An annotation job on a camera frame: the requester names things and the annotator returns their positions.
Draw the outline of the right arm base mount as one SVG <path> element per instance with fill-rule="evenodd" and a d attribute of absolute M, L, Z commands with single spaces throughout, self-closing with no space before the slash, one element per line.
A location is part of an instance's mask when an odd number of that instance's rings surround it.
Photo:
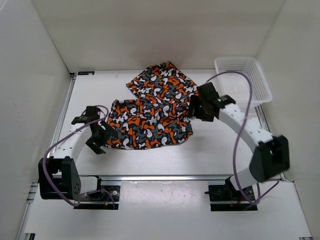
<path fill-rule="evenodd" d="M 239 190 L 236 190 L 226 179 L 212 179 L 208 181 L 208 190 L 204 192 L 209 196 L 210 210 L 212 212 L 244 212 L 257 211 L 258 207 L 253 203 L 258 199 L 252 186 L 242 189 L 246 198 Z"/>

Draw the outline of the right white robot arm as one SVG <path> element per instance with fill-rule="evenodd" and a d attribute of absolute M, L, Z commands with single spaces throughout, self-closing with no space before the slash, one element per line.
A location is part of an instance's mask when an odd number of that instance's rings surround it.
<path fill-rule="evenodd" d="M 288 139 L 275 136 L 248 119 L 229 95 L 219 96 L 211 82 L 197 88 L 197 95 L 190 98 L 188 116 L 205 122 L 217 119 L 229 126 L 252 152 L 247 168 L 234 171 L 225 181 L 224 193 L 230 200 L 238 199 L 244 189 L 263 183 L 290 168 Z"/>

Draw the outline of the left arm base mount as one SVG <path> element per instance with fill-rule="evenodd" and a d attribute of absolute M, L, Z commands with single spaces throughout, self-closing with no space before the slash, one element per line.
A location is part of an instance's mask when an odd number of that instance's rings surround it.
<path fill-rule="evenodd" d="M 105 183 L 98 176 L 81 176 L 79 199 L 75 201 L 75 210 L 118 210 L 121 186 Z"/>

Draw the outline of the orange camouflage shorts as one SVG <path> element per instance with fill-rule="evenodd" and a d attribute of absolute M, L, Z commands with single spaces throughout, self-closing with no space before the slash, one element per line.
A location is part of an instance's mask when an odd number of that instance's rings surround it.
<path fill-rule="evenodd" d="M 154 149 L 181 144 L 193 134 L 187 113 L 197 85 L 170 61 L 147 67 L 126 87 L 136 98 L 112 103 L 107 124 L 117 136 L 106 147 Z"/>

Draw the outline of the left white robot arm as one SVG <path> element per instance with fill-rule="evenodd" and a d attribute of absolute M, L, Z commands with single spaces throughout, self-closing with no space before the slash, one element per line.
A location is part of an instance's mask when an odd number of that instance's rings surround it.
<path fill-rule="evenodd" d="M 44 200 L 62 199 L 75 207 L 85 196 L 100 200 L 106 195 L 98 176 L 81 177 L 76 162 L 84 147 L 96 155 L 105 154 L 107 141 L 117 131 L 107 124 L 109 110 L 89 105 L 70 124 L 67 136 L 53 144 L 38 163 L 40 196 Z"/>

